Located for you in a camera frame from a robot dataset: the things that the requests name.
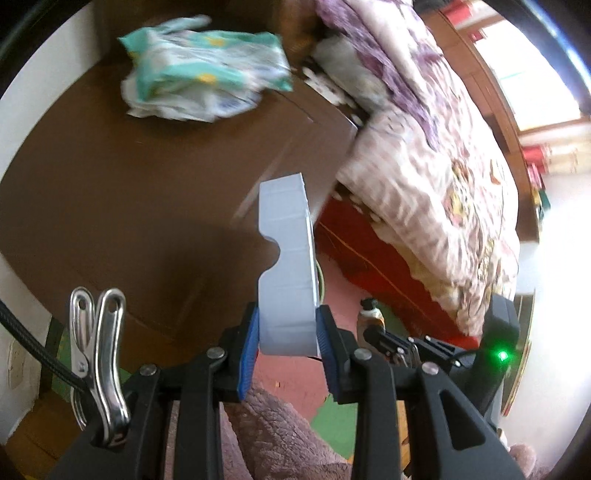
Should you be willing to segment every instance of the white wall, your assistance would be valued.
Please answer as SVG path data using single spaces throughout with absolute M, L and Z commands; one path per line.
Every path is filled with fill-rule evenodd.
M 544 178 L 552 209 L 539 245 L 522 244 L 517 291 L 535 290 L 532 348 L 502 421 L 554 466 L 591 402 L 591 174 Z
M 94 4 L 86 5 L 63 24 L 33 54 L 0 99 L 0 179 L 47 109 L 100 59 L 94 9 Z M 2 255 L 0 298 L 33 335 L 45 343 L 51 315 L 27 290 Z M 12 336 L 0 326 L 0 443 L 6 442 L 33 406 L 41 373 L 40 364 L 27 354 L 22 384 L 14 390 L 9 388 L 11 342 Z

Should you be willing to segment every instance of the black cable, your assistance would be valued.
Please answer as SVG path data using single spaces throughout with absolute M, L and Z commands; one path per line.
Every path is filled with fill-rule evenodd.
M 45 347 L 40 344 L 24 325 L 12 314 L 4 302 L 0 300 L 0 323 L 4 326 L 18 343 L 20 343 L 41 365 L 47 367 L 57 377 L 61 378 L 69 386 L 85 392 L 87 386 L 84 381 L 75 376 L 65 365 L 53 358 Z

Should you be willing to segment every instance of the floral bedspread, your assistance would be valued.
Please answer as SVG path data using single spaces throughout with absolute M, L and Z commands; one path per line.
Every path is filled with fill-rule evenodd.
M 357 11 L 383 3 L 409 8 L 396 0 L 347 2 Z M 388 18 L 380 18 L 379 30 L 388 31 Z M 418 17 L 405 18 L 407 38 L 420 43 L 410 49 L 441 53 Z M 404 62 L 392 63 L 404 68 Z M 515 294 L 517 188 L 490 128 L 444 57 L 432 56 L 420 73 L 427 92 L 421 101 L 438 120 L 436 149 L 415 116 L 393 101 L 366 124 L 337 179 L 459 329 L 480 335 L 491 294 Z

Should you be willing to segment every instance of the stainless steel clip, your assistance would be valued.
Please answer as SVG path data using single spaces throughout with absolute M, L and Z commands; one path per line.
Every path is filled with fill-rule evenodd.
M 125 440 L 130 414 L 119 382 L 119 346 L 125 316 L 125 296 L 117 288 L 104 291 L 96 304 L 78 287 L 70 297 L 72 371 L 89 387 L 103 423 L 103 445 Z M 81 429 L 87 420 L 81 393 L 72 389 L 72 409 Z

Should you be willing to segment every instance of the bed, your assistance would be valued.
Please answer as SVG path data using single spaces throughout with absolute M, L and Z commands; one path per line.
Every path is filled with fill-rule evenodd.
M 491 294 L 515 294 L 507 161 L 410 1 L 318 0 L 317 10 L 389 94 L 337 175 L 317 249 L 412 335 L 473 345 Z

